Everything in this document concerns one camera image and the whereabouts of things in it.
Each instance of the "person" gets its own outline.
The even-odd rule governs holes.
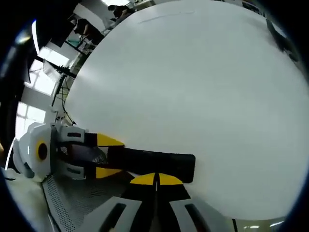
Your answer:
[[[123,18],[125,16],[129,16],[135,12],[133,9],[130,9],[127,6],[116,6],[116,5],[108,6],[108,10],[113,11],[116,20]]]
[[[75,18],[71,22],[75,25],[74,32],[80,34],[82,38],[86,37],[94,45],[98,45],[104,38],[104,35],[85,18],[79,20]]]

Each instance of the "white tabletop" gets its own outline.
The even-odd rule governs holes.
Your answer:
[[[226,216],[285,216],[309,161],[309,92],[265,19],[217,1],[137,12],[98,45],[66,101],[129,148],[194,154],[186,185]]]

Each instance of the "white table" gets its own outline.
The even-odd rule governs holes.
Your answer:
[[[265,19],[232,4],[136,12],[90,55],[66,109],[127,147],[194,154],[188,191],[232,218],[285,216],[307,173],[308,86]]]

